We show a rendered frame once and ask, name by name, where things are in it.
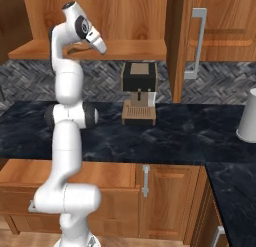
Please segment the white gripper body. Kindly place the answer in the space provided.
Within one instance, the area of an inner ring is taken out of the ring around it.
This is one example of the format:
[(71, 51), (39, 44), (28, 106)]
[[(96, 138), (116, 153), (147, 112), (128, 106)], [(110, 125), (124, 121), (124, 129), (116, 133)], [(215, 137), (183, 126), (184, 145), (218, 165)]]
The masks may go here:
[(104, 55), (106, 53), (107, 46), (97, 30), (92, 30), (88, 33), (87, 41), (100, 54)]

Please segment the open wooden cabinet door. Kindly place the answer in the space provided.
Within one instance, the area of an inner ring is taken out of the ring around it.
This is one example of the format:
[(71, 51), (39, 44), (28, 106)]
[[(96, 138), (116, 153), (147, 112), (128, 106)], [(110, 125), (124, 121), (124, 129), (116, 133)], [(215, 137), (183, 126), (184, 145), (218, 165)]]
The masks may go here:
[(192, 9), (193, 0), (167, 0), (164, 40), (173, 103), (182, 99)]

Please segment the open wooden drawer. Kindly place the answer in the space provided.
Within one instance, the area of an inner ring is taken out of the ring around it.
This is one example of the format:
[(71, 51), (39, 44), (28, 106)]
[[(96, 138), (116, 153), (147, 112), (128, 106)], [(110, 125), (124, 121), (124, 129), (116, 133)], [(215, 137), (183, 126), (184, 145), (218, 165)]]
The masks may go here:
[[(11, 159), (0, 171), (0, 215), (14, 234), (60, 231), (57, 215), (28, 211), (36, 189), (46, 181), (50, 169), (49, 160)], [(88, 217), (93, 234), (121, 237), (139, 234), (140, 185), (136, 183), (134, 164), (85, 162), (69, 181), (95, 184), (101, 190), (101, 205)]]

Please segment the wooden base cabinet door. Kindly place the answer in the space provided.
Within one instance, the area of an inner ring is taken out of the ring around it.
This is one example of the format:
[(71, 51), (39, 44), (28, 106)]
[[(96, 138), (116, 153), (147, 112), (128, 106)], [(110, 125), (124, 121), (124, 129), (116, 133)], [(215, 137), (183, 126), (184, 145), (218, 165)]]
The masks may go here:
[(146, 198), (141, 189), (141, 238), (184, 240), (198, 174), (199, 166), (150, 165)]

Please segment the wooden corner base cabinet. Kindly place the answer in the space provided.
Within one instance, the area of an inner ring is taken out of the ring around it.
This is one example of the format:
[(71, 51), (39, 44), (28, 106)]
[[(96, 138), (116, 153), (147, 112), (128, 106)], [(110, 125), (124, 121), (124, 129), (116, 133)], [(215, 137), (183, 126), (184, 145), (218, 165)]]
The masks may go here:
[[(224, 227), (224, 223), (206, 169), (201, 166), (183, 243), (190, 247), (210, 247), (218, 226)], [(226, 231), (216, 247), (230, 247)]]

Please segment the black and tan coffee machine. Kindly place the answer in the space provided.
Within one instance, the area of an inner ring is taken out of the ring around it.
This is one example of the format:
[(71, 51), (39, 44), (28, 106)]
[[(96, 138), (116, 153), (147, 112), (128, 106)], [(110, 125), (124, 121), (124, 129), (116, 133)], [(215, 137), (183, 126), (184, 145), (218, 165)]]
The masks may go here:
[(129, 92), (124, 101), (123, 125), (156, 124), (158, 69), (155, 62), (126, 62), (121, 73), (121, 90)]

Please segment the open wooden wall cabinet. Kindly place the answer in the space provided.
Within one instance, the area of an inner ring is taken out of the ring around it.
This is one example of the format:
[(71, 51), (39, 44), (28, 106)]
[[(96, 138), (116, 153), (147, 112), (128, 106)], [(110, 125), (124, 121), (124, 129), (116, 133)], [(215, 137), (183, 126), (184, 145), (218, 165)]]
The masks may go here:
[[(46, 59), (48, 29), (64, 21), (61, 7), (72, 0), (24, 0), (32, 39), (9, 53), (11, 59)], [(84, 60), (163, 60), (167, 0), (75, 0), (107, 44), (104, 56), (88, 45), (64, 54)]]

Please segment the closed wooden wall cabinet door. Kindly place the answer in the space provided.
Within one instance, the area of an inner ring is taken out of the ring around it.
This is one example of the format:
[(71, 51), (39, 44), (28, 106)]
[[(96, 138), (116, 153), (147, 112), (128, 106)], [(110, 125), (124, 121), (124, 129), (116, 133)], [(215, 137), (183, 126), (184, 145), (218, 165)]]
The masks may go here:
[(201, 61), (256, 61), (256, 0), (194, 0), (207, 9)]

